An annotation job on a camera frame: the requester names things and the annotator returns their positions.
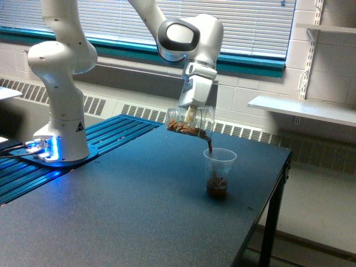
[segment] plastic cup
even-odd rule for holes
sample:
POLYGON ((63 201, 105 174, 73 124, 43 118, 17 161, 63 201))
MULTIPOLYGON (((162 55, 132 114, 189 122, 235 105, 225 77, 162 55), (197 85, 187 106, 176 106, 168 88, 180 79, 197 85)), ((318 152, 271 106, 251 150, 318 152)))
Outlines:
POLYGON ((190 117, 188 109, 169 108, 165 121, 167 130, 208 140, 214 128, 214 108, 211 106, 198 107, 195 112, 193 120, 188 122, 187 117, 190 117))
POLYGON ((227 149, 204 151, 206 191, 212 197, 224 197, 228 189, 229 173, 237 158, 236 153, 227 149))

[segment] wall shelf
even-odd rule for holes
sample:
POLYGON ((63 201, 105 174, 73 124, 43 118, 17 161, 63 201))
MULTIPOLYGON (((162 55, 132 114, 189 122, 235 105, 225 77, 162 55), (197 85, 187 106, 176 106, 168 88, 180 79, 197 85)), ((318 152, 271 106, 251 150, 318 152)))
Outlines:
POLYGON ((0 86, 0 100, 22 95, 21 92, 0 86))
POLYGON ((309 30, 322 31, 322 32, 334 32, 334 33, 345 33, 345 34, 356 34, 356 28, 345 28, 336 26, 325 26, 325 25, 313 25, 313 24, 303 24, 297 23, 298 28, 306 28, 309 30))
POLYGON ((356 127, 356 108, 282 96, 258 96, 249 107, 356 127))

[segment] window blinds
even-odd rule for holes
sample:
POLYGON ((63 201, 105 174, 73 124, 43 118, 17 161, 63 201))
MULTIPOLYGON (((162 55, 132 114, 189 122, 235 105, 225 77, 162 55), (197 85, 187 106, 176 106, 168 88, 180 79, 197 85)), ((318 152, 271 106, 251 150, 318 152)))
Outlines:
MULTIPOLYGON (((224 24, 222 53, 285 58, 296 0, 158 0, 167 18, 210 14, 224 24)), ((88 37, 154 45, 127 0, 78 0, 88 37)), ((39 0, 3 0, 0 26, 50 31, 39 0)))

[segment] window sill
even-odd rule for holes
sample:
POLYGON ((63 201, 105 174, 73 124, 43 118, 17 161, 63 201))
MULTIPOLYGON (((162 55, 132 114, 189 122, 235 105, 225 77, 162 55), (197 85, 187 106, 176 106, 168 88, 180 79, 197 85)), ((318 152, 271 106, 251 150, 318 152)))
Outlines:
MULTIPOLYGON (((54 40, 55 36, 50 32, 41 32, 25 29, 13 29, 0 27, 0 41, 12 43, 25 43, 34 45, 44 40, 54 40)), ((155 46, 145 44, 125 43, 98 38, 88 38, 96 47, 99 54, 105 56, 118 56, 127 60, 151 61, 167 64, 157 53, 155 46)), ((245 73, 249 75, 268 76, 282 78, 285 61, 252 58, 248 56, 220 55, 217 59, 216 69, 223 73, 245 73)))

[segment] white robotic arm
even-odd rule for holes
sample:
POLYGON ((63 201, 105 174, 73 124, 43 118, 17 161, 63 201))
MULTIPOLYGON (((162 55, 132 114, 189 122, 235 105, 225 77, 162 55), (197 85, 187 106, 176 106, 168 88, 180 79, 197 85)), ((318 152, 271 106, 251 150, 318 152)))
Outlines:
POLYGON ((224 28, 213 16, 166 19, 155 0, 128 0, 151 34, 162 58, 186 60, 182 77, 184 86, 179 107, 188 107, 187 122, 192 122, 196 108, 205 105, 216 78, 216 59, 221 50, 224 28))
POLYGON ((43 81, 50 100, 50 121, 34 134, 46 140, 37 154, 47 162, 71 162, 89 155, 87 146, 83 93, 73 83, 72 75, 92 69, 97 53, 86 39, 80 25, 77 0, 41 0, 42 16, 56 35, 30 48, 28 64, 43 81))

